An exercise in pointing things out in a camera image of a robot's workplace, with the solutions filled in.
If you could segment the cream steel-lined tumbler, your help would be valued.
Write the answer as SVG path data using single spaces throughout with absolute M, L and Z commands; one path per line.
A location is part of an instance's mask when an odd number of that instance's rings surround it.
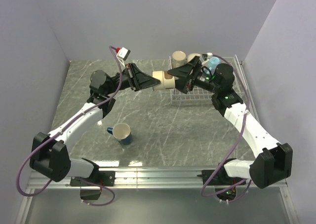
M 175 88 L 175 77 L 167 71 L 153 71 L 152 77 L 158 79 L 160 84 L 153 87 L 153 90 L 169 90 Z

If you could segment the tall cream illustrated mug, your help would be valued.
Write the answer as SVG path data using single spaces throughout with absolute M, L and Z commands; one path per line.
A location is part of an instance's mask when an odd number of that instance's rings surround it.
M 186 64 L 186 54 L 183 51 L 175 51 L 172 54 L 173 68 L 180 67 Z

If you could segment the light blue mug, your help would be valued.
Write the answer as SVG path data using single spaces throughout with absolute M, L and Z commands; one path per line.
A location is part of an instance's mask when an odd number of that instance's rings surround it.
M 217 65 L 220 63 L 221 59 L 216 56 L 213 56 L 209 59 L 208 68 L 210 69 L 212 74 L 215 72 Z

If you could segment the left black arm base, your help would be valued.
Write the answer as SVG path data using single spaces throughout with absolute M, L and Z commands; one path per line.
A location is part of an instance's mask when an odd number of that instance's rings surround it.
M 67 174 L 71 178 L 70 186 L 114 186 L 115 171 L 100 170 L 96 163 L 82 158 L 71 159 L 71 168 Z

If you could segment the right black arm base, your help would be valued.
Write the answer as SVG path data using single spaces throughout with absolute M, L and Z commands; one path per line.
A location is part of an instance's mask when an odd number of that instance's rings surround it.
M 202 179 L 203 184 L 207 182 L 209 177 L 214 173 L 215 170 L 202 170 L 201 174 L 197 177 Z M 214 178 L 208 183 L 208 186 L 231 186 L 242 181 L 241 178 L 231 178 L 225 173 L 225 171 L 219 171 Z

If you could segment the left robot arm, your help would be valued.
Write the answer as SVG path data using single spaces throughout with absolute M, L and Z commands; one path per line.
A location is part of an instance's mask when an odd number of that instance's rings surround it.
M 30 167 L 59 182 L 65 177 L 81 178 L 87 185 L 100 181 L 99 166 L 87 159 L 71 159 L 69 153 L 82 135 L 112 110 L 115 95 L 120 90 L 144 90 L 161 84 L 161 76 L 148 75 L 134 63 L 126 65 L 111 77 L 97 70 L 90 77 L 90 97 L 84 106 L 66 123 L 49 134 L 38 133 L 33 140 Z

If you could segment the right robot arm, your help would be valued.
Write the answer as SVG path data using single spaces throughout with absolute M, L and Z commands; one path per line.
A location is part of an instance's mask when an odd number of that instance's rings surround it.
M 175 88 L 188 93 L 194 87 L 211 92 L 214 108 L 239 132 L 253 152 L 253 161 L 231 159 L 227 155 L 210 175 L 212 179 L 229 184 L 234 178 L 249 179 L 258 188 L 265 188 L 291 176 L 293 149 L 271 136 L 249 111 L 249 101 L 243 101 L 233 89 L 239 76 L 227 60 L 216 66 L 213 73 L 206 73 L 200 57 L 195 56 L 183 66 L 168 70 L 177 78 Z

